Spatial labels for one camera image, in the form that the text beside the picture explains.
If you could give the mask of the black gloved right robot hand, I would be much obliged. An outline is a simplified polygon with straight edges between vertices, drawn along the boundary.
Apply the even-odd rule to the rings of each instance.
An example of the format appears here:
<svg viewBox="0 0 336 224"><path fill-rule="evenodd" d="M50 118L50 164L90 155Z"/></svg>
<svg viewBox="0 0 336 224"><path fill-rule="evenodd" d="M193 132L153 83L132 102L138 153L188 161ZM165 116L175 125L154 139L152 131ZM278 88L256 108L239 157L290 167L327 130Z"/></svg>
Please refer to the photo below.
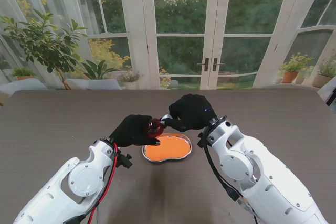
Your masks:
<svg viewBox="0 0 336 224"><path fill-rule="evenodd" d="M162 118L160 123L180 132L201 130L218 120L208 100L198 94L182 96L169 106L169 115L170 118Z"/></svg>

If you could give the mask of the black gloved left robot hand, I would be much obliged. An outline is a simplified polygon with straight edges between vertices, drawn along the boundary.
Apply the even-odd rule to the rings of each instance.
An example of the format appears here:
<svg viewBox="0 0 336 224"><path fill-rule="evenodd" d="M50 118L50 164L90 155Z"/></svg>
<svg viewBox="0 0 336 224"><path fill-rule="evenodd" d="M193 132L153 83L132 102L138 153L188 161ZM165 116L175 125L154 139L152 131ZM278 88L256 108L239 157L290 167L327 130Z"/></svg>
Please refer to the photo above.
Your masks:
<svg viewBox="0 0 336 224"><path fill-rule="evenodd" d="M110 142L116 144L117 147L160 145L159 140L148 136L148 126L151 119L152 117L149 115L128 115L111 133Z"/></svg>

